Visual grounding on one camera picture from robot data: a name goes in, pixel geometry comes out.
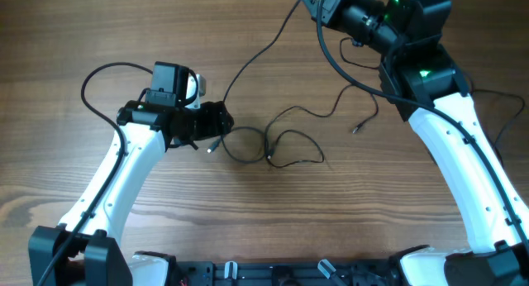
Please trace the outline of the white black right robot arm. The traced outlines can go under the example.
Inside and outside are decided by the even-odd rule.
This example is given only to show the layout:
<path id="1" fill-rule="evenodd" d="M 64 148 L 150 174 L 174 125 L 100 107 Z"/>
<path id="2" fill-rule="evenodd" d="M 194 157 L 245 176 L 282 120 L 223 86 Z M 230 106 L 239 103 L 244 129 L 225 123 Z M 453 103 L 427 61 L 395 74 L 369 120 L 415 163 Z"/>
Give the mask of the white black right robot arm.
<path id="1" fill-rule="evenodd" d="M 441 44 L 450 0 L 302 0 L 317 24 L 380 55 L 381 87 L 440 169 L 468 248 L 418 246 L 394 258 L 406 285 L 525 285 L 528 208 L 479 124 L 462 70 Z"/>

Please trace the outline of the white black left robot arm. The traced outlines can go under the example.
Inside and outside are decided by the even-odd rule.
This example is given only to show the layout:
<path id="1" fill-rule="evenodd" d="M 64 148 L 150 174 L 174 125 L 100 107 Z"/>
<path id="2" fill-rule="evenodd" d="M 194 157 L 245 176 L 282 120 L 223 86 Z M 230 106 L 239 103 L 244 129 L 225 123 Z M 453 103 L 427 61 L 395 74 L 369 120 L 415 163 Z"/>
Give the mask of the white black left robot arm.
<path id="1" fill-rule="evenodd" d="M 188 67 L 155 63 L 151 86 L 120 108 L 96 174 L 55 227 L 38 226 L 28 242 L 35 285 L 183 285 L 174 256 L 138 251 L 125 260 L 121 239 L 150 171 L 170 149 L 194 147 L 231 132 L 223 101 L 201 102 L 205 80 Z"/>

